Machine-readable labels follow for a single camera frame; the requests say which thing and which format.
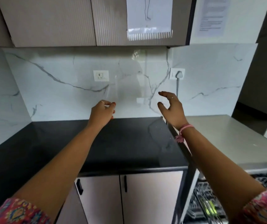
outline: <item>wall socket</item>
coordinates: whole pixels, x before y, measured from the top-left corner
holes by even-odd
[[[93,75],[95,82],[109,82],[109,71],[94,70]]]
[[[184,73],[185,73],[185,68],[171,68],[170,70],[170,75],[169,75],[169,80],[177,80],[176,74],[178,71],[182,72],[182,78],[180,80],[183,80],[184,78]]]

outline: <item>lower cabinet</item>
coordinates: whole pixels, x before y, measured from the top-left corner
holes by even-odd
[[[82,177],[75,183],[88,224],[123,224],[119,175]]]
[[[80,177],[75,183],[88,224],[171,224],[182,174]]]
[[[124,224],[171,224],[182,173],[121,175]]]

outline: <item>dishwasher rack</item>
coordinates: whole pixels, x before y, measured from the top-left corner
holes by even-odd
[[[267,174],[252,177],[267,188]],[[207,181],[198,181],[187,210],[189,221],[186,223],[228,223],[224,209]]]

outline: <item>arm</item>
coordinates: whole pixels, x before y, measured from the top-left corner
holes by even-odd
[[[95,137],[113,118],[115,105],[114,102],[102,100],[94,106],[87,127],[21,187],[14,197],[33,203],[54,221],[86,160]]]
[[[159,95],[166,97],[170,102],[169,109],[159,102],[159,110],[170,124],[180,130],[188,123],[181,102],[173,93],[163,91],[159,92]],[[232,220],[255,196],[266,190],[195,128],[184,129],[182,135],[193,160],[206,177],[229,220]]]

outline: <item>black countertop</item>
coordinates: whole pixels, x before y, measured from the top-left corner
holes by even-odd
[[[45,166],[87,120],[33,122],[0,145],[0,205]],[[184,170],[188,161],[160,117],[113,119],[79,176]]]

